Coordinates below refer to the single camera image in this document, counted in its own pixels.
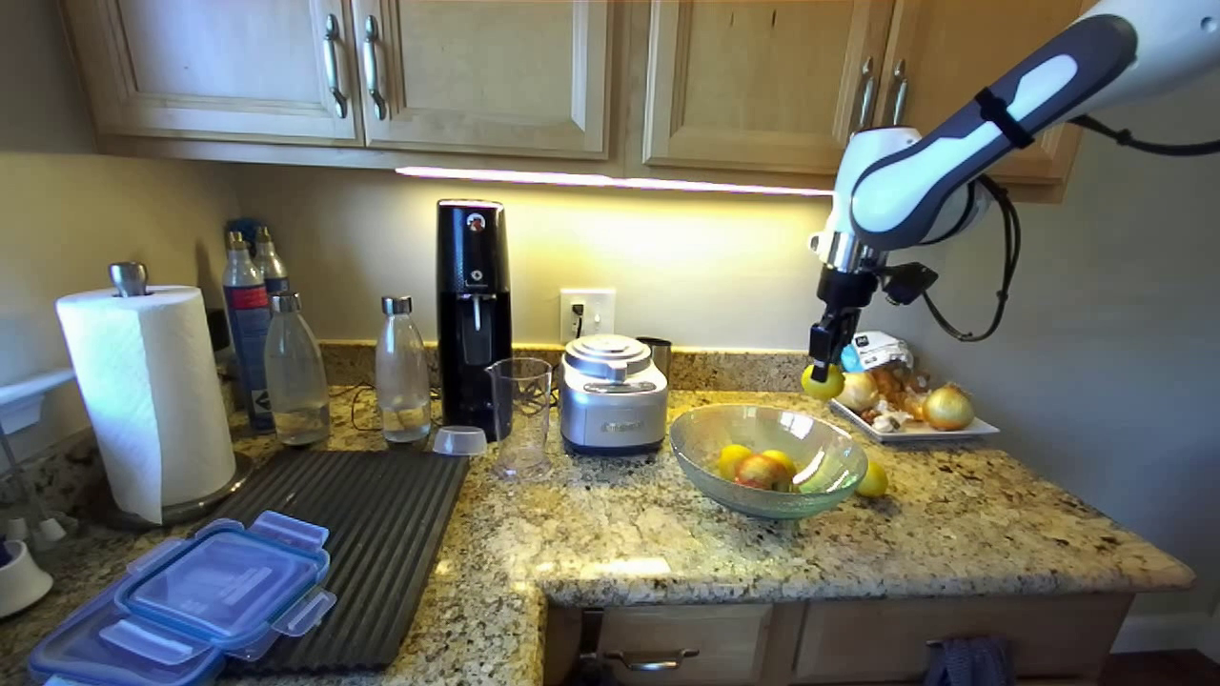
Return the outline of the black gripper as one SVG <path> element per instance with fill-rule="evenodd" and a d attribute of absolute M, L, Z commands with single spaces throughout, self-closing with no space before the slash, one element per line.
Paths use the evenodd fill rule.
<path fill-rule="evenodd" d="M 852 359 L 848 338 L 854 336 L 859 315 L 868 303 L 875 289 L 876 289 L 875 269 L 848 275 L 826 267 L 819 275 L 817 298 L 823 300 L 823 312 L 809 336 L 809 371 L 817 380 L 826 380 L 826 371 L 848 373 L 848 359 Z"/>

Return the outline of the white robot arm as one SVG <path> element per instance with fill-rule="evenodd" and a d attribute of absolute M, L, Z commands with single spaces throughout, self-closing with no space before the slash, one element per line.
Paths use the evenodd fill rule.
<path fill-rule="evenodd" d="M 931 134 L 854 134 L 819 237 L 823 315 L 809 330 L 814 376 L 833 376 L 885 255 L 953 237 L 947 208 L 961 206 L 961 192 L 995 159 L 1063 118 L 1175 86 L 1218 61 L 1220 0 L 1100 0 Z"/>

